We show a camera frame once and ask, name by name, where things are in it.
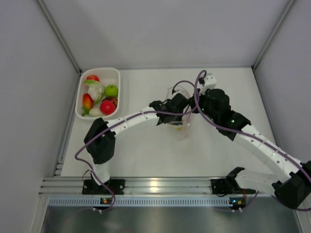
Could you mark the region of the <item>clear zip top bag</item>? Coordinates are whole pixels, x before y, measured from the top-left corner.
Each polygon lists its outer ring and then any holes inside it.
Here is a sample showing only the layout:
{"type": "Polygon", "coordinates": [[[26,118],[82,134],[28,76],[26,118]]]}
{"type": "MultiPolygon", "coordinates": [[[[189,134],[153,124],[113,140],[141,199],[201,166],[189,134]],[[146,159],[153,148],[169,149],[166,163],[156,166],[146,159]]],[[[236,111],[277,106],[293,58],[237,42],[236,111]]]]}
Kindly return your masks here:
{"type": "MultiPolygon", "coordinates": [[[[185,88],[181,87],[180,85],[177,85],[174,90],[175,92],[173,93],[173,87],[168,88],[165,99],[172,99],[173,96],[176,94],[182,94],[187,99],[190,98],[189,92],[185,88]]],[[[173,121],[168,124],[168,131],[177,140],[180,140],[180,141],[185,140],[189,136],[190,122],[191,122],[190,114],[179,116],[176,121],[173,121]],[[177,131],[176,127],[178,126],[183,126],[183,130],[177,131]]]]}

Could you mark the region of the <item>red fake tomato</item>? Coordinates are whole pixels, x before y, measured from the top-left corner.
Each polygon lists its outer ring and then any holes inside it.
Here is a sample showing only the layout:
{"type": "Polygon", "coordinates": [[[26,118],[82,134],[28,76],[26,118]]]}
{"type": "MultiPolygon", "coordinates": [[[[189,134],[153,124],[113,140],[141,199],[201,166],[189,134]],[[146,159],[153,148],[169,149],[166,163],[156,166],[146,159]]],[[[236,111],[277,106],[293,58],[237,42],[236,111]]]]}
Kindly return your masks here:
{"type": "Polygon", "coordinates": [[[100,111],[106,116],[114,113],[115,110],[116,106],[109,100],[104,100],[100,105],[100,111]]]}
{"type": "Polygon", "coordinates": [[[88,75],[86,79],[87,79],[87,80],[97,81],[97,82],[100,81],[99,78],[98,78],[98,76],[96,76],[96,75],[94,75],[94,74],[88,75]]]}

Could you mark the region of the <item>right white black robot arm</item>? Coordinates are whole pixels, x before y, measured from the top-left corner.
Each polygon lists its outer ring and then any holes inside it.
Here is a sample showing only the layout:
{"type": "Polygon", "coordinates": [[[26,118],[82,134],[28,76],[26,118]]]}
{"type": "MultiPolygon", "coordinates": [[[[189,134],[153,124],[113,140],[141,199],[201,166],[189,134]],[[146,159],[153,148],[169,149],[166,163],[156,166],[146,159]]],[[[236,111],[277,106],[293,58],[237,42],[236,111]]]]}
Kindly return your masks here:
{"type": "Polygon", "coordinates": [[[252,189],[273,196],[290,209],[298,209],[311,193],[311,163],[288,155],[263,136],[250,120],[231,109],[221,89],[195,90],[194,104],[202,117],[219,133],[254,155],[271,174],[233,169],[226,182],[232,191],[252,189]]]}

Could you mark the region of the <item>red orange fake fruit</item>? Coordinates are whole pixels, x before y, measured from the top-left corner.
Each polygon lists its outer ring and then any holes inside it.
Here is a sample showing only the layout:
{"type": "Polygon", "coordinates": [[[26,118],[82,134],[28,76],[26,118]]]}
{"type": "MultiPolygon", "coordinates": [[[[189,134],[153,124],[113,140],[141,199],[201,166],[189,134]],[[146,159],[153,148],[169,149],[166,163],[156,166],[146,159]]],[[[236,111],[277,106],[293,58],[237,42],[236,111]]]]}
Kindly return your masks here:
{"type": "Polygon", "coordinates": [[[82,108],[84,111],[89,111],[93,108],[94,100],[91,98],[91,96],[88,93],[85,93],[83,95],[82,100],[82,108]]]}

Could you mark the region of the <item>green white fake cabbage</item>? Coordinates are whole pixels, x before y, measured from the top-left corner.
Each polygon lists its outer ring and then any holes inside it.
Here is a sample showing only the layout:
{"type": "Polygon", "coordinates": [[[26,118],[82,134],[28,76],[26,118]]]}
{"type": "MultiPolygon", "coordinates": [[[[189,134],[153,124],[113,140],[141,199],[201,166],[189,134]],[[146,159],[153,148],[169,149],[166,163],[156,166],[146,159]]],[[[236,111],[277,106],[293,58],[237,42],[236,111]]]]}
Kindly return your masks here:
{"type": "Polygon", "coordinates": [[[85,80],[84,84],[88,86],[87,93],[94,100],[94,105],[98,104],[104,98],[105,86],[101,82],[85,80]]]}

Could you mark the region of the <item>green fake apple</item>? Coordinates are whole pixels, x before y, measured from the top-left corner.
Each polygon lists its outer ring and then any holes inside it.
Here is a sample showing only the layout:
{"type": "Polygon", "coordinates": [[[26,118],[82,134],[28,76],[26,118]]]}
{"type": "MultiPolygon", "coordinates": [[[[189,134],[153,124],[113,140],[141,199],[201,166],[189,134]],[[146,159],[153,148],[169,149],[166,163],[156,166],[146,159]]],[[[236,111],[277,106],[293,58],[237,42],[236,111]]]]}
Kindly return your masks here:
{"type": "Polygon", "coordinates": [[[119,94],[119,90],[117,88],[117,86],[111,84],[108,85],[105,90],[104,90],[104,94],[106,97],[114,97],[117,98],[118,94],[119,94]]]}

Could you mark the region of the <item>purple fake eggplant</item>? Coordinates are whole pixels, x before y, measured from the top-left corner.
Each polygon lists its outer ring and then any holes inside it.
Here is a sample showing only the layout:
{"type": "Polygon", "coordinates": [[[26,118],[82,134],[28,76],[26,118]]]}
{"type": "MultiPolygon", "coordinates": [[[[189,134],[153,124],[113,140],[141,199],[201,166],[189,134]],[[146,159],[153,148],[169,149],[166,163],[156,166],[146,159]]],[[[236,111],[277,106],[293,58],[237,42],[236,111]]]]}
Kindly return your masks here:
{"type": "Polygon", "coordinates": [[[106,97],[102,101],[110,101],[112,102],[116,107],[118,106],[118,99],[115,97],[106,97]]]}

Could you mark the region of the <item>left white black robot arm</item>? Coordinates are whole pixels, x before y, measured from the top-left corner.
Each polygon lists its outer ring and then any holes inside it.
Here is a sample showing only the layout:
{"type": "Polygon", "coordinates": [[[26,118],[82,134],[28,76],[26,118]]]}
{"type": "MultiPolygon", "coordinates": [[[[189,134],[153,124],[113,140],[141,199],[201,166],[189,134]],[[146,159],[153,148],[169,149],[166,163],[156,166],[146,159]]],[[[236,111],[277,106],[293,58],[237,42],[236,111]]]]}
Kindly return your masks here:
{"type": "Polygon", "coordinates": [[[95,184],[102,185],[110,180],[108,161],[114,155],[118,138],[136,130],[178,122],[189,104],[189,100],[178,93],[166,101],[155,100],[132,115],[108,121],[96,119],[84,138],[86,150],[93,161],[91,176],[95,184]]]}

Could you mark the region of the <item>white fake radish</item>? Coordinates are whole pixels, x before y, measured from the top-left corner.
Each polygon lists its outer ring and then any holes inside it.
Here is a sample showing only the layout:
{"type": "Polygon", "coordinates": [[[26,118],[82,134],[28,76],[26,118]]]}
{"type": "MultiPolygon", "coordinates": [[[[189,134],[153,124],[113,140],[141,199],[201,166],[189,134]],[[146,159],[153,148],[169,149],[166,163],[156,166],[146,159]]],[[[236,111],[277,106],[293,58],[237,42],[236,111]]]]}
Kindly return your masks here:
{"type": "Polygon", "coordinates": [[[83,108],[82,116],[83,117],[85,117],[85,116],[89,116],[89,117],[102,117],[103,114],[102,114],[102,112],[100,111],[99,108],[92,108],[90,110],[87,110],[86,108],[83,108]]]}

